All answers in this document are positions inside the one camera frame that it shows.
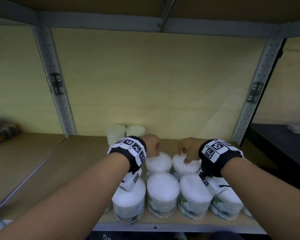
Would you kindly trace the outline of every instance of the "small container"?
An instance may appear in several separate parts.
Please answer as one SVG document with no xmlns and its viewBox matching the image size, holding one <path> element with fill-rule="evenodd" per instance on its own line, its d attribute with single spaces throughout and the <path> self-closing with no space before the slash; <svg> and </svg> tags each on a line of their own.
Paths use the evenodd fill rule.
<svg viewBox="0 0 300 240">
<path fill-rule="evenodd" d="M 113 124 L 107 129 L 108 145 L 112 146 L 117 141 L 126 137 L 126 127 L 121 124 Z"/>
<path fill-rule="evenodd" d="M 112 197 L 116 219 L 128 224 L 138 221 L 145 210 L 145 195 L 146 185 L 141 178 L 136 181 L 129 193 L 118 188 Z"/>
<path fill-rule="evenodd" d="M 180 211 L 194 220 L 202 219 L 209 208 L 213 196 L 198 174 L 185 174 L 180 178 Z"/>
<path fill-rule="evenodd" d="M 199 171 L 200 162 L 192 161 L 188 164 L 185 164 L 183 161 L 186 157 L 186 154 L 175 154 L 172 158 L 171 174 L 175 176 L 177 180 L 180 180 L 181 176 L 184 174 L 192 174 Z"/>
<path fill-rule="evenodd" d="M 148 209 L 156 217 L 167 218 L 177 206 L 180 185 L 170 173 L 157 172 L 148 178 Z"/>
<path fill-rule="evenodd" d="M 228 189 L 213 197 L 210 209 L 224 220 L 234 220 L 239 216 L 243 206 L 244 204 L 233 189 L 228 187 Z"/>
<path fill-rule="evenodd" d="M 243 211 L 244 214 L 246 214 L 248 217 L 253 218 L 252 214 L 250 213 L 250 211 L 249 211 L 245 206 L 243 206 L 242 211 Z"/>
<path fill-rule="evenodd" d="M 108 212 L 112 208 L 112 201 L 108 204 L 107 208 L 104 210 L 104 213 Z"/>
<path fill-rule="evenodd" d="M 157 157 L 147 157 L 145 159 L 145 166 L 147 168 L 145 178 L 148 180 L 150 175 L 154 173 L 170 173 L 172 159 L 168 154 L 160 152 L 159 156 Z"/>
<path fill-rule="evenodd" d="M 130 125 L 126 128 L 126 135 L 128 136 L 144 136 L 146 129 L 141 125 Z"/>
</svg>

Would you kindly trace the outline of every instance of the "fist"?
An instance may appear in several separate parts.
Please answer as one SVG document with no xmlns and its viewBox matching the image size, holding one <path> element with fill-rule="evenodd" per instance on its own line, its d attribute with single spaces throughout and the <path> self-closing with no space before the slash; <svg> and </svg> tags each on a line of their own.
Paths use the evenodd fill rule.
<svg viewBox="0 0 300 240">
<path fill-rule="evenodd" d="M 200 146 L 206 141 L 207 140 L 205 139 L 197 139 L 193 137 L 185 138 L 179 142 L 176 152 L 178 155 L 181 155 L 181 153 L 187 153 L 187 157 L 184 160 L 185 164 L 188 164 L 194 160 L 199 160 Z"/>
<path fill-rule="evenodd" d="M 147 146 L 147 157 L 158 157 L 161 151 L 161 139 L 155 135 L 140 136 Z"/>
</svg>

